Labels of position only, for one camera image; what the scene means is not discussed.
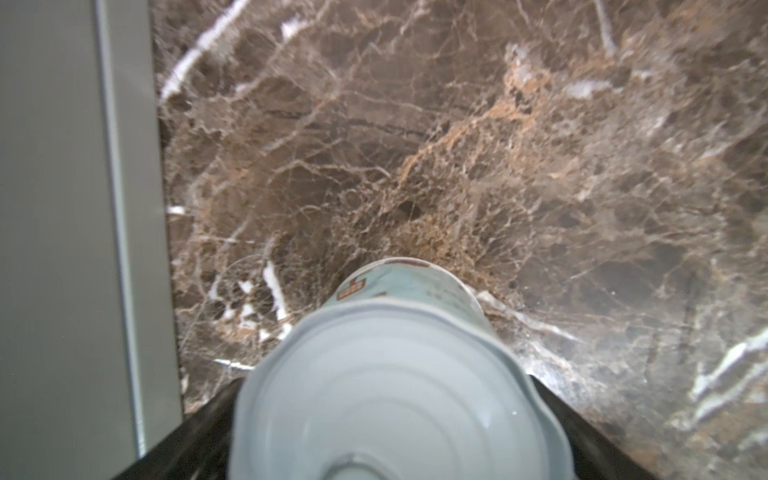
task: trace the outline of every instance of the brown marble surface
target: brown marble surface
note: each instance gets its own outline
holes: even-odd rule
[[[407,255],[660,478],[768,478],[768,2],[151,14],[188,412]]]

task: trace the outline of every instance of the plastic lid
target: plastic lid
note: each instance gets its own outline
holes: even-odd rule
[[[568,478],[530,385],[440,315],[380,300],[307,317],[240,393],[230,476]]]

